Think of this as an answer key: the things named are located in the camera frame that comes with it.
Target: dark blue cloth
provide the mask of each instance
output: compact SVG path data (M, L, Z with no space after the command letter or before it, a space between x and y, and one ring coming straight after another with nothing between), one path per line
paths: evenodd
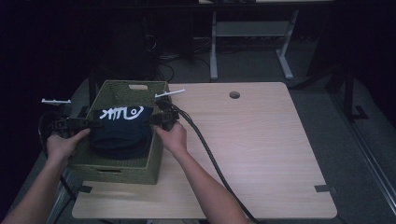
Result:
M128 160L141 156L150 149L152 130L148 120L152 107L128 106L93 111L93 118L104 127L92 129L91 149L97 155Z

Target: storage basket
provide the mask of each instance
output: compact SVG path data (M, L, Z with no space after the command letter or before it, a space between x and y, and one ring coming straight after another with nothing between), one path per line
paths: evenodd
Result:
M169 91L166 82L107 80L99 90L87 119L93 118L93 110L131 105L151 106L153 114L159 112L154 103L155 94ZM112 160L94 154L88 139L78 144L78 154L68 168L82 180L129 184L157 183L163 156L163 144L153 135L151 147L143 156L130 160Z

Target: dark floor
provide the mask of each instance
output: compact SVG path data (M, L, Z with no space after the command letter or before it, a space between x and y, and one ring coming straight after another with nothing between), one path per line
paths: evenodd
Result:
M294 80L283 77L276 58L274 46L245 49L234 54L218 56L219 80L217 82L284 82L293 86L306 79L305 75L315 49L315 42L293 42L290 45L287 59ZM197 54L196 57L208 62L209 54ZM201 60L194 63L180 59L167 65L175 75L171 83L208 82L209 67ZM171 76L169 67L161 66L165 79ZM337 104L342 93L329 94L324 90L328 79L325 77L301 91L290 91L304 129L317 157L318 164L327 184L336 189L332 195L338 210L338 216L330 220L268 220L268 223L396 223L395 213L391 210L381 189L378 187L366 160L361 153L361 145L355 139L349 123ZM81 85L75 94L78 98L86 93L86 84ZM382 115L372 101L370 94L359 81L355 82L354 105L361 105L369 119L357 120L357 127L366 144L370 147L387 174L389 181L396 186L396 131ZM42 166L40 157L16 202L26 191L29 184ZM80 182L73 176L72 185ZM66 199L57 202L52 218L56 217ZM92 220L78 220L71 217L73 203L62 213L58 223L99 223ZM119 223L145 223L140 220L122 220Z

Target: wooden table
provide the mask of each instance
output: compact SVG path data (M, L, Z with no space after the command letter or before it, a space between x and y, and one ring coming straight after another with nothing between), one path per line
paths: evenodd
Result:
M283 83L172 84L173 103L191 115L233 191L255 218L332 218L337 214ZM240 93L239 99L229 96ZM191 155L218 181L198 136ZM165 150L157 185L84 182L76 218L205 218L177 161Z

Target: grommet hole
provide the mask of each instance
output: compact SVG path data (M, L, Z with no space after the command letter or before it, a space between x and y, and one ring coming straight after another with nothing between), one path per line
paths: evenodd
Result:
M232 91L230 92L230 97L233 99L238 99L239 97L241 97L241 94L239 94L239 92L237 91Z

